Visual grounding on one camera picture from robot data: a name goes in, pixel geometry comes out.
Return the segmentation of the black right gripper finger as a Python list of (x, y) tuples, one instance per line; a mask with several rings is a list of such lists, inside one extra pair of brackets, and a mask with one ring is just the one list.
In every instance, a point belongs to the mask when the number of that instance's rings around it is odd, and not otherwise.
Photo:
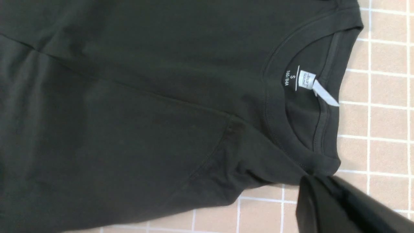
[(301, 178), (296, 207), (300, 233), (412, 233), (409, 219), (337, 176)]

